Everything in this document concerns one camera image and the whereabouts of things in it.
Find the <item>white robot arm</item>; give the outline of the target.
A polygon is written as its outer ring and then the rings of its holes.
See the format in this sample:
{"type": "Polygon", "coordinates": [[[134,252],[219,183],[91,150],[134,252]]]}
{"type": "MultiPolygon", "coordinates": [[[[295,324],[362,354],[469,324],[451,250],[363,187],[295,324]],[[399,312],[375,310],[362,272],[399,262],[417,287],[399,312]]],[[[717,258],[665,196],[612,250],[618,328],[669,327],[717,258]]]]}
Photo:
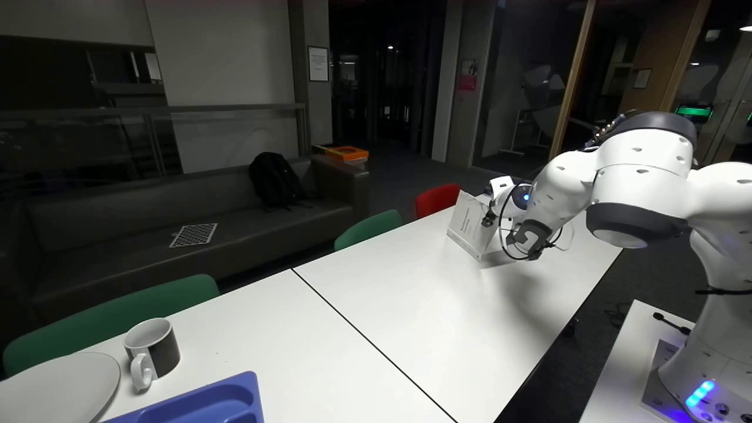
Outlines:
{"type": "Polygon", "coordinates": [[[752,164],[693,164],[695,128],[675,113],[636,113],[584,148],[555,156],[530,180],[495,177],[480,229],[504,256],[536,262],[578,215],[623,250],[691,233],[710,281],[702,320],[749,321],[752,164]]]}

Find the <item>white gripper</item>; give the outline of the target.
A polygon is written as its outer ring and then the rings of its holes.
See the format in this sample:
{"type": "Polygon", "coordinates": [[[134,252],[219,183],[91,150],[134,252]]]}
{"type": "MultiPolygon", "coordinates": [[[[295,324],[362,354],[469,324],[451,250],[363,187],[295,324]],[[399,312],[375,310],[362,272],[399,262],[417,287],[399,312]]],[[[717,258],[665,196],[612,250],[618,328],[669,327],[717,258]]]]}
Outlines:
{"type": "Polygon", "coordinates": [[[485,215],[482,217],[483,229],[493,229],[495,233],[508,233],[515,224],[521,222],[521,193],[523,186],[515,177],[495,177],[488,180],[491,202],[485,215]]]}

